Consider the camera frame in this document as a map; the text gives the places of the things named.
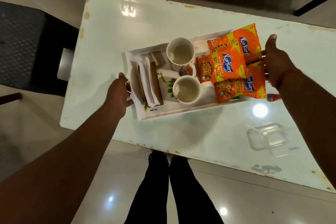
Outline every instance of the glossy table surface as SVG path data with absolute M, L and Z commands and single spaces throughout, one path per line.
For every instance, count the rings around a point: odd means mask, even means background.
M 336 95 L 336 30 L 167 0 L 86 0 L 60 126 L 76 129 L 97 110 L 111 82 L 127 72 L 125 51 L 256 23 L 264 47 L 269 35 L 294 64 Z M 277 91 L 267 85 L 268 93 Z M 319 118 L 319 107 L 312 106 Z M 247 130 L 279 123 L 292 153 L 275 157 L 250 146 Z M 113 140 L 332 191 L 282 101 L 265 99 L 138 121 L 128 108 Z

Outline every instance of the white mug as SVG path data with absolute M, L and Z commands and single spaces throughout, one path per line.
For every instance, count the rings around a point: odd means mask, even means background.
M 181 76 L 174 82 L 173 94 L 180 103 L 195 103 L 200 98 L 201 93 L 201 83 L 191 75 Z
M 175 71 L 185 70 L 195 58 L 195 47 L 186 38 L 175 38 L 167 46 L 167 57 Z

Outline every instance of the clear plastic container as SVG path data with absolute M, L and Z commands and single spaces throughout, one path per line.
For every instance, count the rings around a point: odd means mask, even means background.
M 253 150 L 268 150 L 273 156 L 280 157 L 291 153 L 288 148 L 288 137 L 284 126 L 268 123 L 247 131 L 250 146 Z

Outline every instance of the black chair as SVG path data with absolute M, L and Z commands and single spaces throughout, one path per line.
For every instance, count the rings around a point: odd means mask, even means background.
M 68 82 L 57 78 L 58 67 L 78 31 L 41 10 L 0 2 L 0 84 L 65 96 Z

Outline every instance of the left hand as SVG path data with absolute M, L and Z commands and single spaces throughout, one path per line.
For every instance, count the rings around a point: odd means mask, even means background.
M 106 100 L 103 106 L 107 106 L 111 112 L 117 112 L 117 117 L 121 119 L 126 114 L 126 107 L 129 107 L 134 102 L 133 100 L 126 99 L 129 97 L 129 93 L 126 89 L 127 78 L 123 73 L 119 73 L 119 78 L 115 79 L 107 91 Z

